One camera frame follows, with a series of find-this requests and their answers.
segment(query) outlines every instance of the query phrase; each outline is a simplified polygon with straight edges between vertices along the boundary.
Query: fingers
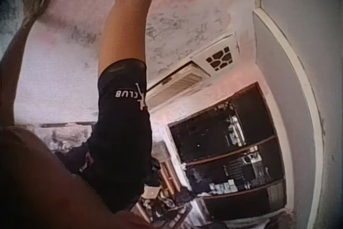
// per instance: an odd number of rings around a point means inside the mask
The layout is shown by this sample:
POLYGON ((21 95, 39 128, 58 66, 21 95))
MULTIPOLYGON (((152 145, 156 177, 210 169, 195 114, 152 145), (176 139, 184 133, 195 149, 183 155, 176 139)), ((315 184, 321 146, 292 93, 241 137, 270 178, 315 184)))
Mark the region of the fingers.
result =
POLYGON ((42 13, 45 12, 45 10, 48 8, 49 4, 50 4, 50 1, 51 0, 42 0, 41 2, 41 10, 42 10, 42 13))

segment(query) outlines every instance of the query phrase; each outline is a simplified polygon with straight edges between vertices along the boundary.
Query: black cabinet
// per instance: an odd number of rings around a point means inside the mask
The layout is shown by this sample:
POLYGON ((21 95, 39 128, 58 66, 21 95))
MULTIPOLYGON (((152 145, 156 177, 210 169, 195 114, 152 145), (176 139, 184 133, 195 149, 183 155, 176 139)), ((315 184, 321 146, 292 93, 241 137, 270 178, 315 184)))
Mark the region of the black cabinet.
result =
POLYGON ((214 219, 285 206, 280 147, 257 84, 169 128, 191 187, 214 219))

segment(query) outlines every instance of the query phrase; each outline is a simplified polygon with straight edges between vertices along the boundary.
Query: vent grille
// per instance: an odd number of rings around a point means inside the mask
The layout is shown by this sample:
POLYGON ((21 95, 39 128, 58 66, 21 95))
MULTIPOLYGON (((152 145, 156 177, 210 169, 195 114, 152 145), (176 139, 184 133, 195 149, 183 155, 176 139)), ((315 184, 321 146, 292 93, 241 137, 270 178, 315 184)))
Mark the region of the vent grille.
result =
POLYGON ((186 89, 201 82, 208 75, 194 64, 189 64, 184 69, 167 77, 159 85, 151 89, 146 96, 146 104, 149 109, 174 99, 186 89))
POLYGON ((206 59, 207 63, 217 72, 229 64, 233 63, 232 55, 229 47, 224 47, 223 50, 215 53, 206 59))

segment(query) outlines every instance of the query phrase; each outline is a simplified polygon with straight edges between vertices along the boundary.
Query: printed logo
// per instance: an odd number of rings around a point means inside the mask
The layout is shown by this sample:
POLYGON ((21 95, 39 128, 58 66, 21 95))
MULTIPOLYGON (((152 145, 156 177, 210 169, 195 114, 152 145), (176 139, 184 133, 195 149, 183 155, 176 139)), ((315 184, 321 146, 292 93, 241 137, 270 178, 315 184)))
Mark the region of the printed logo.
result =
POLYGON ((136 87, 137 87, 137 91, 128 91, 128 90, 117 90, 115 97, 116 98, 132 98, 132 99, 137 99, 137 101, 139 102, 140 105, 140 110, 143 110, 144 107, 146 107, 146 103, 145 103, 145 97, 144 94, 141 92, 139 84, 135 83, 136 87))

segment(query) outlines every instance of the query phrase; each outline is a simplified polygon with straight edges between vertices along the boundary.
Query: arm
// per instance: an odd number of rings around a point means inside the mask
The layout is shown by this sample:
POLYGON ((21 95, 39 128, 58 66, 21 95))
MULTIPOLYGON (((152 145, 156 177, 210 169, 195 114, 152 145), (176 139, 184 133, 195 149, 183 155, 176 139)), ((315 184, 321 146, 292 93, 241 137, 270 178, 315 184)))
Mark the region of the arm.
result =
POLYGON ((99 76, 116 61, 136 58, 145 62, 145 26, 152 0, 115 0, 103 29, 99 76))
POLYGON ((26 40, 34 22, 44 13, 48 7, 49 1, 50 0, 23 0, 23 22, 1 60, 0 125, 2 126, 14 124, 13 106, 26 40))

